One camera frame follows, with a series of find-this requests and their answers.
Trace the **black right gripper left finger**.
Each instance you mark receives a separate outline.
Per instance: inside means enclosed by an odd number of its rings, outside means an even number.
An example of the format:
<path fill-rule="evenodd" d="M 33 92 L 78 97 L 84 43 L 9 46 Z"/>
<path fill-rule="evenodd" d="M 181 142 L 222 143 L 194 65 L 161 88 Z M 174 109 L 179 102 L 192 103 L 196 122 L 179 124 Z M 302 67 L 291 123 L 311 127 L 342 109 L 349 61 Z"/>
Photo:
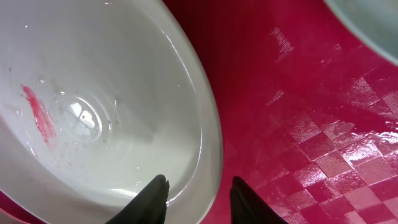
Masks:
<path fill-rule="evenodd" d="M 170 184 L 164 175 L 155 176 L 106 224 L 164 224 L 169 189 Z"/>

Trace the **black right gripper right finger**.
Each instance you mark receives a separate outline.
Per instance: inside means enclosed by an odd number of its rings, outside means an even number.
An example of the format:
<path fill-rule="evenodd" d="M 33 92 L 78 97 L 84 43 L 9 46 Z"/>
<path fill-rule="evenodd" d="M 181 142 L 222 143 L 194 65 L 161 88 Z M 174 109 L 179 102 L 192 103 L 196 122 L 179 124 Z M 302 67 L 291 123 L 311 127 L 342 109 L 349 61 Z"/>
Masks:
<path fill-rule="evenodd" d="M 232 224 L 287 224 L 241 177 L 233 177 L 229 199 Z"/>

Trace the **white plate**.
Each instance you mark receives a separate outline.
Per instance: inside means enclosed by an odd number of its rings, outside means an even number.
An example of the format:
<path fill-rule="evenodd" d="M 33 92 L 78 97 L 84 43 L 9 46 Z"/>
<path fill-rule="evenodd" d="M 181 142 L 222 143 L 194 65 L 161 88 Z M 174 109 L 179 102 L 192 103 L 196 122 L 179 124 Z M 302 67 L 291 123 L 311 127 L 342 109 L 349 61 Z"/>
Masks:
<path fill-rule="evenodd" d="M 1 2 L 1 191 L 47 223 L 105 223 L 157 175 L 167 223 L 220 186 L 220 120 L 161 1 Z"/>

